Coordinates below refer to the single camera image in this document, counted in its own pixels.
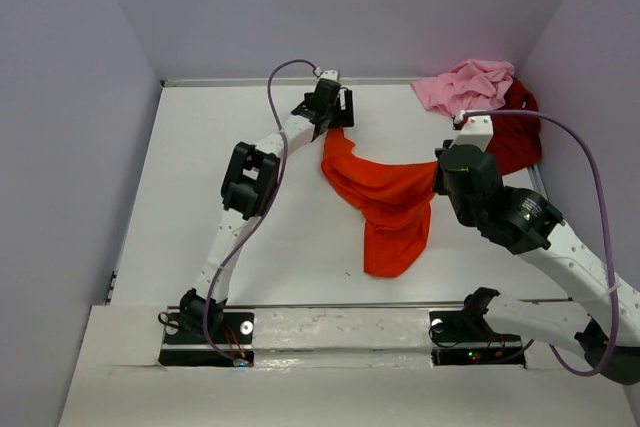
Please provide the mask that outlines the orange t shirt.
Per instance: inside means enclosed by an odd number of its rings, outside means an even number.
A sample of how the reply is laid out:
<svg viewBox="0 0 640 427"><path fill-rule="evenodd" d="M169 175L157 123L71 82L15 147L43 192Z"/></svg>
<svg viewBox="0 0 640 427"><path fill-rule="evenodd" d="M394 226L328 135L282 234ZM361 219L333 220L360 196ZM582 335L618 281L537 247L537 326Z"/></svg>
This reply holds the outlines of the orange t shirt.
<svg viewBox="0 0 640 427"><path fill-rule="evenodd" d="M396 278L427 248L436 163L382 164L356 156L354 148L342 129L329 130L321 170L364 218L364 272Z"/></svg>

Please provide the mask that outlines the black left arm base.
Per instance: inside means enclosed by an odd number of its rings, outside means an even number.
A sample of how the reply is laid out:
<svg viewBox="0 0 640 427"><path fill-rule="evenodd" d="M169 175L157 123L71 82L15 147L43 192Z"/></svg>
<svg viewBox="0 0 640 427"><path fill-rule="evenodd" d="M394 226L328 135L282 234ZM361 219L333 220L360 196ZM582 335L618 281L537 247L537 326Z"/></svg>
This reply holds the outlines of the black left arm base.
<svg viewBox="0 0 640 427"><path fill-rule="evenodd" d="M255 316L231 310L210 334L210 341L180 318L178 311L161 312L163 336L158 362L166 367L248 368L254 362Z"/></svg>

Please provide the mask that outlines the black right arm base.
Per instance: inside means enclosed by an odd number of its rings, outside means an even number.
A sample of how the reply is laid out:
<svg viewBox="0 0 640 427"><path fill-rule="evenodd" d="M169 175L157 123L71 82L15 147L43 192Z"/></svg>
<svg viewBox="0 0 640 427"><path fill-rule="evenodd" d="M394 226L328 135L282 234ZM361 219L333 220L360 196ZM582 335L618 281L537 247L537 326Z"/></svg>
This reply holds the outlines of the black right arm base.
<svg viewBox="0 0 640 427"><path fill-rule="evenodd" d="M481 287L465 298L461 309L429 313L434 366L526 365L522 339L497 333L484 319L489 302L498 295Z"/></svg>

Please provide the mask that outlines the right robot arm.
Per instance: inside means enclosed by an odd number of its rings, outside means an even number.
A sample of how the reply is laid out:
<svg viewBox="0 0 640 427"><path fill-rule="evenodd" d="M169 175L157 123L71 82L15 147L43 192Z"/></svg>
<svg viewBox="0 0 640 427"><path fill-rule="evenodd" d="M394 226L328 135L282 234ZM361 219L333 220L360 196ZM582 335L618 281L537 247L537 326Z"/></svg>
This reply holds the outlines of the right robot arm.
<svg viewBox="0 0 640 427"><path fill-rule="evenodd" d="M617 384L637 384L638 290L608 274L546 198L505 185L490 153L450 144L436 158L433 190L448 197L459 223L537 268L582 309L524 302L480 287L464 301L462 331L473 339L491 332L525 337L553 353L582 357L595 374Z"/></svg>

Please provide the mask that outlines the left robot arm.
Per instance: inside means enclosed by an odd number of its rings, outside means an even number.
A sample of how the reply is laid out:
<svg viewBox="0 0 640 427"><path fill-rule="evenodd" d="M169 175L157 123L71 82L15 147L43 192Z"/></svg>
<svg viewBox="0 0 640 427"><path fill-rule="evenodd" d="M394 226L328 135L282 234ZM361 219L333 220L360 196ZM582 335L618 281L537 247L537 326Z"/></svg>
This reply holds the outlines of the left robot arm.
<svg viewBox="0 0 640 427"><path fill-rule="evenodd" d="M211 344L221 330L231 276L244 244L269 212L288 157L328 130L354 125L352 92L336 70L317 75L314 89L278 130L256 143L234 147L221 185L222 215L211 249L194 285L179 302L180 324Z"/></svg>

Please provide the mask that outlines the dark red t shirt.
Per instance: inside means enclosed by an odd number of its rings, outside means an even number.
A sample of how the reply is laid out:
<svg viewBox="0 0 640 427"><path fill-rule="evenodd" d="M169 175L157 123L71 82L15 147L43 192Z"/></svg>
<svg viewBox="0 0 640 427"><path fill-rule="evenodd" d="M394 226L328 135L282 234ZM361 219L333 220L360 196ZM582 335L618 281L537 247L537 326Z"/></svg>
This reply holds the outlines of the dark red t shirt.
<svg viewBox="0 0 640 427"><path fill-rule="evenodd" d="M505 105L498 111L537 112L534 95L515 78L506 91ZM536 116L493 115L493 136L486 149L497 161L502 176L536 164L542 157L541 121Z"/></svg>

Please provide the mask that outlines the pink t shirt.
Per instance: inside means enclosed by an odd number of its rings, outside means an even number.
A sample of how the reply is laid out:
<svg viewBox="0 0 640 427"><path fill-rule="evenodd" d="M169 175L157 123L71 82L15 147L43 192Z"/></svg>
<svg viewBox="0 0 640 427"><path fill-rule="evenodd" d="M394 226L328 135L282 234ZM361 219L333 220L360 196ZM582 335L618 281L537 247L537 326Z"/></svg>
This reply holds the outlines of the pink t shirt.
<svg viewBox="0 0 640 427"><path fill-rule="evenodd" d="M448 72L414 81L411 87L426 111L454 117L461 111L503 107L514 76L510 62L468 59Z"/></svg>

